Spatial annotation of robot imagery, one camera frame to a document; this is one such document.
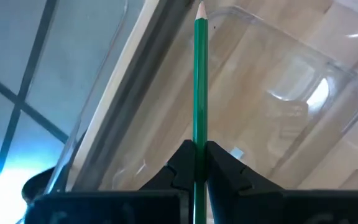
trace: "pencil tip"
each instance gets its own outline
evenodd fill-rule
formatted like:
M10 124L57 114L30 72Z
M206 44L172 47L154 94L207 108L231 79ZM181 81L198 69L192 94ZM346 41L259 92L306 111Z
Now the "pencil tip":
M207 19L207 17L206 17L206 12L205 12L204 1L201 1L200 4L198 5L198 10L197 10L196 19L200 19L200 18Z

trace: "black holder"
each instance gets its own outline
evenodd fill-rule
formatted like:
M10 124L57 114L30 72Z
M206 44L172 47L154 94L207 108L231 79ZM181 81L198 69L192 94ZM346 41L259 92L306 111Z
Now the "black holder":
M358 224L358 191L284 190L215 142L206 152L215 223ZM195 145L186 140L138 191L43 195L24 223L193 223L194 169Z

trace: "sharpened pencil point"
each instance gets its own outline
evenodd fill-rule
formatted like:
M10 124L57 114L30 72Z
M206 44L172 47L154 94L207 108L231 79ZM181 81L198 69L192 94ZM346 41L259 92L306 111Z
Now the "sharpened pencil point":
M206 12L205 12L204 1L201 1L200 4L198 5L196 19L200 19L200 18L207 19Z

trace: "green pencil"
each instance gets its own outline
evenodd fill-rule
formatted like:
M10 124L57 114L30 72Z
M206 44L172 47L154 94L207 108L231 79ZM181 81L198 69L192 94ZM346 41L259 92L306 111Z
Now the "green pencil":
M194 23L193 142L196 144L194 224L206 223L206 151L208 126L208 19L201 1Z

